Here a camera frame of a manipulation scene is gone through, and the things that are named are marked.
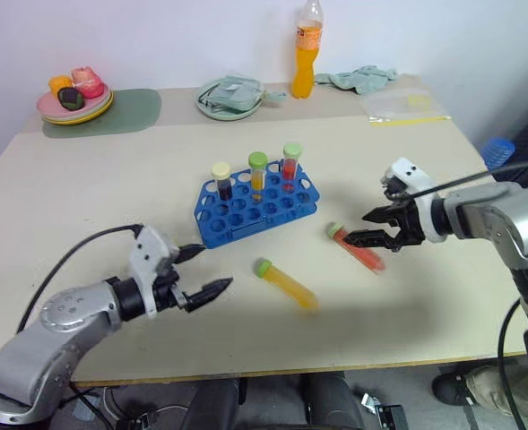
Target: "white wall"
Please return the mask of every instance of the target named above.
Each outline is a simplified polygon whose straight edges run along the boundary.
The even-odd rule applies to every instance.
[[[91,65],[113,88],[292,74],[303,0],[0,0],[0,153],[48,79]],[[323,0],[318,72],[418,73],[475,143],[528,111],[528,0]]]

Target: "blue test tube rack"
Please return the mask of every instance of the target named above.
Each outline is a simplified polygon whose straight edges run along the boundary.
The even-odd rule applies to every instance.
[[[223,201],[214,181],[202,185],[194,216],[206,247],[216,248],[317,211],[319,193],[309,176],[298,165],[296,177],[281,177],[281,162],[268,163],[265,187],[256,191],[250,184],[250,171],[231,174],[232,197]]]

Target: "bottle cap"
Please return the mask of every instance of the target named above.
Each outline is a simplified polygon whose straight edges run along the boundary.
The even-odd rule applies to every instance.
[[[286,159],[298,159],[303,152],[303,148],[297,142],[290,142],[283,145],[283,156]]]
[[[333,239],[335,234],[343,228],[343,224],[341,222],[332,222],[328,229],[327,229],[327,235]]]
[[[251,168],[265,168],[267,166],[267,155],[263,152],[252,152],[247,162]]]
[[[272,267],[272,262],[269,260],[262,260],[255,268],[255,274],[258,278],[263,278],[270,267]]]
[[[217,181],[229,178],[231,167],[228,163],[216,163],[212,166],[212,177]]]

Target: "test tube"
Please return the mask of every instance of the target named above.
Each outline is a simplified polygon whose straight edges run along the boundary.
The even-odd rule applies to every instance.
[[[304,309],[317,309],[317,297],[296,280],[275,268],[269,260],[262,260],[257,264],[255,274],[268,282],[278,286],[288,296],[293,298]]]
[[[228,163],[216,163],[212,166],[212,177],[216,181],[218,194],[222,200],[231,199],[231,168]]]
[[[283,146],[283,164],[281,167],[281,176],[286,181],[293,181],[298,172],[298,160],[303,148],[299,143],[290,142]]]
[[[251,167],[252,188],[255,191],[254,198],[261,200],[261,192],[265,187],[265,168],[267,166],[267,155],[263,152],[252,152],[247,159]]]
[[[358,248],[343,240],[348,235],[348,232],[343,228],[341,222],[330,224],[330,227],[327,229],[327,235],[374,273],[380,273],[385,270],[385,263],[379,255],[375,254],[369,248]]]

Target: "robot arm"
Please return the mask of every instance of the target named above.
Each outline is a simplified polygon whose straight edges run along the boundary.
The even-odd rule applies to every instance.
[[[381,182],[385,196],[394,202],[374,209],[363,219],[387,222],[399,227],[399,234],[392,237],[384,230],[358,230],[347,235],[347,243],[398,252],[404,245],[420,245],[425,239],[442,242],[449,234],[460,239],[488,239],[511,271],[528,316],[528,188],[502,182],[456,190],[445,199],[436,193],[412,199],[405,194],[435,184],[407,159],[396,161]],[[524,340],[528,354],[528,332]]]
[[[130,254],[131,278],[51,297],[39,318],[0,350],[0,423],[26,425],[51,417],[84,354],[123,322],[173,306],[192,312],[213,301],[232,279],[217,279],[189,296],[177,287],[173,268],[204,249],[178,248],[144,227]]]

